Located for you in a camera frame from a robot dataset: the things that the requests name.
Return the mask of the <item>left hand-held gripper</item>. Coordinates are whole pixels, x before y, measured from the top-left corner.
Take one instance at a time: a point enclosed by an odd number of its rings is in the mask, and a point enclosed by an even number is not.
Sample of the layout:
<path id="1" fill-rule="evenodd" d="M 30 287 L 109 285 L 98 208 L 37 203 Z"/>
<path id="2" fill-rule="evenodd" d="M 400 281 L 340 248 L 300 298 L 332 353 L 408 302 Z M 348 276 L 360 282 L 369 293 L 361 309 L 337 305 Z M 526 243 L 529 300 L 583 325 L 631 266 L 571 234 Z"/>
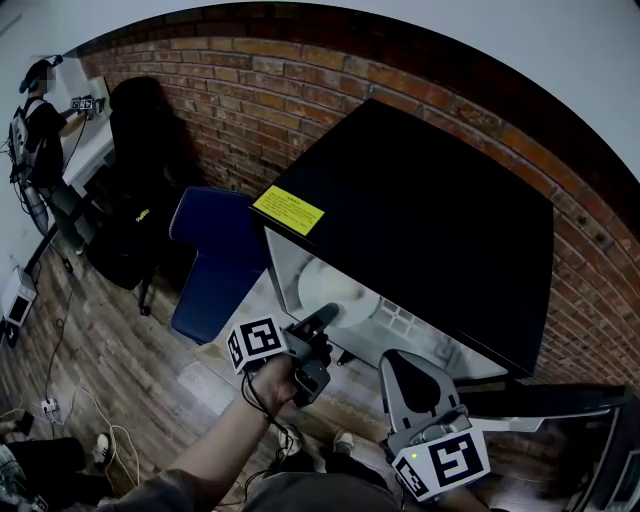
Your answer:
<path id="1" fill-rule="evenodd" d="M 312 404 L 330 382 L 331 346 L 325 329 L 339 314 L 339 305 L 331 302 L 286 328 L 273 315 L 234 324 L 226 341 L 234 372 L 255 373 L 269 359 L 286 354 L 292 358 L 295 404 Z"/>

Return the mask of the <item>person's grey shirt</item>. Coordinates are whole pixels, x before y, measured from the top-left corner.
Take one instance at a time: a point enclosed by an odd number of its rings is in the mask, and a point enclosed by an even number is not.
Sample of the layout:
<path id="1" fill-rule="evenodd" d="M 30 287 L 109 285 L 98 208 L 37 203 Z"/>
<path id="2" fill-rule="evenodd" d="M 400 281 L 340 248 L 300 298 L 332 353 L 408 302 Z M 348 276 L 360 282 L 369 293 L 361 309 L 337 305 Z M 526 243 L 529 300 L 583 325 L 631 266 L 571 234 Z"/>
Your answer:
<path id="1" fill-rule="evenodd" d="M 180 470 L 151 478 L 95 512 L 213 512 L 202 481 Z M 284 472 L 258 482 L 241 512 L 401 512 L 393 495 L 344 474 Z"/>

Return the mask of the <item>white round plate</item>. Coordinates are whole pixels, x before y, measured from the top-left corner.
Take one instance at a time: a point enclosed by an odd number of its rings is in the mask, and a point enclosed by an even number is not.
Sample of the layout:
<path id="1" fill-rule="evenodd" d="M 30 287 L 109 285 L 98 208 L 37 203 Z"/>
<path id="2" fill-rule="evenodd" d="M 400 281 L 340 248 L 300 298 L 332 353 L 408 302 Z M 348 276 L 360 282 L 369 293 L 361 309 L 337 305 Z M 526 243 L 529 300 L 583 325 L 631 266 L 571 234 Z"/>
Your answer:
<path id="1" fill-rule="evenodd" d="M 312 276 L 318 270 L 321 264 L 327 264 L 318 258 L 313 258 L 301 271 L 298 281 L 298 294 L 302 307 L 307 313 L 313 313 L 327 303 L 319 300 L 312 292 Z M 373 315 L 378 307 L 380 295 L 373 292 L 369 288 L 364 287 L 364 295 L 356 301 L 352 302 L 333 302 L 340 307 L 339 316 L 329 325 L 336 328 L 350 328 Z"/>

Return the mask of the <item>white desk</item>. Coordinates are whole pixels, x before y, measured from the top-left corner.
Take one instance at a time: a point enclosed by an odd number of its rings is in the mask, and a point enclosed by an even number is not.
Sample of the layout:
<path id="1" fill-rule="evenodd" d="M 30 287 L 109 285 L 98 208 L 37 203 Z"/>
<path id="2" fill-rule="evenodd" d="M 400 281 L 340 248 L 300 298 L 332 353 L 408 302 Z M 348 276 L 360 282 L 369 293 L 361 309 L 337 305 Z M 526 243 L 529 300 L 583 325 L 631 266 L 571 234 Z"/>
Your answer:
<path id="1" fill-rule="evenodd" d="M 87 121 L 77 132 L 63 139 L 63 179 L 81 196 L 87 194 L 85 186 L 96 172 L 112 160 L 114 142 L 110 115 Z"/>

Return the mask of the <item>person's left hand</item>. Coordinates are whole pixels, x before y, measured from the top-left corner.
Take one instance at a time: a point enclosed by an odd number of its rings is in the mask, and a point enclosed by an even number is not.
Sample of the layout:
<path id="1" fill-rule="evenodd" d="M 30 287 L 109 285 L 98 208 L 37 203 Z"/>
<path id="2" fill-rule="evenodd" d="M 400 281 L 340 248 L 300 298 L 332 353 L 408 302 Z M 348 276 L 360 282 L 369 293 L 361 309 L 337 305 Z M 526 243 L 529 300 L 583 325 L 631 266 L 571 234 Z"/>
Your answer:
<path id="1" fill-rule="evenodd" d="M 268 360 L 251 379 L 251 389 L 272 416 L 293 400 L 297 388 L 290 379 L 292 359 L 279 354 Z"/>

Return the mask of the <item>person's right forearm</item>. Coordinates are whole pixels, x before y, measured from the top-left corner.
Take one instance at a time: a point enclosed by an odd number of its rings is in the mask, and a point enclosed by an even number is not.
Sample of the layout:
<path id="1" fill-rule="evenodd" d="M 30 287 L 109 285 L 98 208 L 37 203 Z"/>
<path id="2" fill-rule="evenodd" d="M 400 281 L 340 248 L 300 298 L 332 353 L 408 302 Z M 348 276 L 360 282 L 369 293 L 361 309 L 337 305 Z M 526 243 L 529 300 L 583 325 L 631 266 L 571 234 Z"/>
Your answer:
<path id="1" fill-rule="evenodd" d="M 466 487 L 458 487 L 440 494 L 436 507 L 442 512 L 498 512 L 489 508 Z"/>

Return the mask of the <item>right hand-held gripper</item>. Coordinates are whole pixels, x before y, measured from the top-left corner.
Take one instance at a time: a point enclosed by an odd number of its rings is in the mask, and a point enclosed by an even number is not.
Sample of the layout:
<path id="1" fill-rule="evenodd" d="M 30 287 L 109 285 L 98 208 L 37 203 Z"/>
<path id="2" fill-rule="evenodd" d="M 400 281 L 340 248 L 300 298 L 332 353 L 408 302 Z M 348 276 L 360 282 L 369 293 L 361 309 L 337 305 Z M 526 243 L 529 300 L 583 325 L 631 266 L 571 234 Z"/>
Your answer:
<path id="1" fill-rule="evenodd" d="M 467 408 L 458 405 L 448 373 L 396 349 L 384 352 L 379 370 L 394 432 L 386 440 L 390 465 L 416 501 L 429 501 L 489 473 L 483 433 L 471 424 Z M 427 413 L 436 417 L 420 420 Z"/>

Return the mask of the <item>person's left shoe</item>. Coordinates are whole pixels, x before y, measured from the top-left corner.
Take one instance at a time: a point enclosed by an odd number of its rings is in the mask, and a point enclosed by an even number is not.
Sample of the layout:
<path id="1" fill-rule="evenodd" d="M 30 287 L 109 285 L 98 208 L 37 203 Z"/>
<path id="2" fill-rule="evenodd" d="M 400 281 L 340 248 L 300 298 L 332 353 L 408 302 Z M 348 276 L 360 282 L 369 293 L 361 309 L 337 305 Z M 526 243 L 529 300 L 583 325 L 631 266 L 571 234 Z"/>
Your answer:
<path id="1" fill-rule="evenodd" d="M 295 455 L 303 446 L 303 438 L 298 429 L 293 425 L 283 425 L 279 430 L 278 439 L 284 457 Z"/>

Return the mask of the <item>blue padded chair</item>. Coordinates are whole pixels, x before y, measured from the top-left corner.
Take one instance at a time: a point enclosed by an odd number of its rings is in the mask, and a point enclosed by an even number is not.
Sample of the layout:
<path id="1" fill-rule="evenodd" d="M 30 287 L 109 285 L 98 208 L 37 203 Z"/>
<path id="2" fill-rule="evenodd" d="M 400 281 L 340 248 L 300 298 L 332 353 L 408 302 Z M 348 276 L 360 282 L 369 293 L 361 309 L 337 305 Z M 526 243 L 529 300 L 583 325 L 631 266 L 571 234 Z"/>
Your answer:
<path id="1" fill-rule="evenodd" d="M 189 187 L 171 221 L 172 241 L 196 251 L 171 327 L 200 345 L 218 336 L 267 268 L 250 206 L 238 192 Z"/>

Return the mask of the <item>black office chair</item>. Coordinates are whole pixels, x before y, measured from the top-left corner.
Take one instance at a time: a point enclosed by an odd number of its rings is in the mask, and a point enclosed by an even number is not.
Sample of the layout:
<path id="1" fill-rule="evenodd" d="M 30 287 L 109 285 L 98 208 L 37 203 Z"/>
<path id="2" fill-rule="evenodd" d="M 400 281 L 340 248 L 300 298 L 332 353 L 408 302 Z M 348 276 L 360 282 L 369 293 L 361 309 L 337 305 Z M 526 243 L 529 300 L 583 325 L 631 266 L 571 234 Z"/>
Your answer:
<path id="1" fill-rule="evenodd" d="M 117 199 L 87 257 L 112 284 L 138 288 L 138 309 L 147 316 L 149 286 L 173 249 L 171 221 L 185 189 L 199 181 L 199 169 L 186 123 L 175 115 L 157 79 L 124 80 L 113 90 L 110 107 L 115 162 L 108 183 Z M 137 223 L 145 209 L 150 213 Z"/>

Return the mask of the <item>yellow rectangular sticker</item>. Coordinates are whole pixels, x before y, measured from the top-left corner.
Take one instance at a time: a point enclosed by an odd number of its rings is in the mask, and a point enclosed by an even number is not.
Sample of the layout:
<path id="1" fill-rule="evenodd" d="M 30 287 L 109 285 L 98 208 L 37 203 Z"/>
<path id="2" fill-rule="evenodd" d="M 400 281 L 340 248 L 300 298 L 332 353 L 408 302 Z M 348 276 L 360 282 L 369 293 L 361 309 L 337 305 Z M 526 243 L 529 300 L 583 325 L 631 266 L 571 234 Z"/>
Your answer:
<path id="1" fill-rule="evenodd" d="M 264 214 L 306 236 L 324 212 L 275 185 L 271 185 L 253 204 Z"/>

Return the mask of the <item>person's left forearm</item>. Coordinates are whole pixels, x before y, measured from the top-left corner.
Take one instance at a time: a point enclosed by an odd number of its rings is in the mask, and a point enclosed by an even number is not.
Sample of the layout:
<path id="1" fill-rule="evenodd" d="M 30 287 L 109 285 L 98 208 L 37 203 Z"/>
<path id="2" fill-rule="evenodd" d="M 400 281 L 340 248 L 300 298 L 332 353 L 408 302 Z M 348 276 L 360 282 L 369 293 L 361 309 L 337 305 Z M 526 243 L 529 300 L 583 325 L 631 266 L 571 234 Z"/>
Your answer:
<path id="1" fill-rule="evenodd" d="M 170 466 L 186 474 L 211 510 L 236 478 L 269 428 L 265 414 L 241 396 L 224 410 L 216 424 Z"/>

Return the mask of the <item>white microwave oven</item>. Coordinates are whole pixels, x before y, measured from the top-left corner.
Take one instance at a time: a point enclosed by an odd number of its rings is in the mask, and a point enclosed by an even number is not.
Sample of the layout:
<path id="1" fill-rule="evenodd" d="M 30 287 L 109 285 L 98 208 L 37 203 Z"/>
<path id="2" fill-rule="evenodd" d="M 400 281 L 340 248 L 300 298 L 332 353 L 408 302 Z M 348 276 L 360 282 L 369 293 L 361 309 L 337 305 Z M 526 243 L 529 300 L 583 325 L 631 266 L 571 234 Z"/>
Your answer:
<path id="1" fill-rule="evenodd" d="M 21 327 L 37 297 L 33 279 L 17 266 L 1 297 L 3 318 L 11 325 Z"/>

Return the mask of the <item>white upright board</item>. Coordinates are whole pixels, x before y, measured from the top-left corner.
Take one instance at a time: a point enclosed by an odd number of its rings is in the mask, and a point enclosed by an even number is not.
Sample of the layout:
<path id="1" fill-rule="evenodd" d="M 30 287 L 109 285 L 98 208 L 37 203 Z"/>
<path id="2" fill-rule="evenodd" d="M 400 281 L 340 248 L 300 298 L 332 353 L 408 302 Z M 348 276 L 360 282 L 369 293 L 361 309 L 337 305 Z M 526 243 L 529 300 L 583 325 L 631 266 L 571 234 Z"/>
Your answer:
<path id="1" fill-rule="evenodd" d="M 111 114 L 110 92 L 103 76 L 91 78 L 88 81 L 90 94 L 96 104 L 96 114 L 109 116 Z"/>

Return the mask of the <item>black mini fridge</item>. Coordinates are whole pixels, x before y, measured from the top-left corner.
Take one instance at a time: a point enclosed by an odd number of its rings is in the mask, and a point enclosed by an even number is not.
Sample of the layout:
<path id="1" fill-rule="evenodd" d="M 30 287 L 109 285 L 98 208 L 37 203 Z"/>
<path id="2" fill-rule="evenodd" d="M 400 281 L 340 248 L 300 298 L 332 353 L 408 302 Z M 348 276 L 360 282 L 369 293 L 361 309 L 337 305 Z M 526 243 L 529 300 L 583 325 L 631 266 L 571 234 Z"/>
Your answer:
<path id="1" fill-rule="evenodd" d="M 377 324 L 326 328 L 341 362 L 385 351 L 449 374 L 474 427 L 533 432 L 611 419 L 577 509 L 640 512 L 640 399 L 622 386 L 524 385 L 539 356 L 552 279 L 551 202 L 479 150 L 368 100 L 272 185 L 319 208 L 308 235 L 252 207 L 281 308 L 307 313 L 298 281 L 318 258 L 416 317 L 417 340 Z"/>

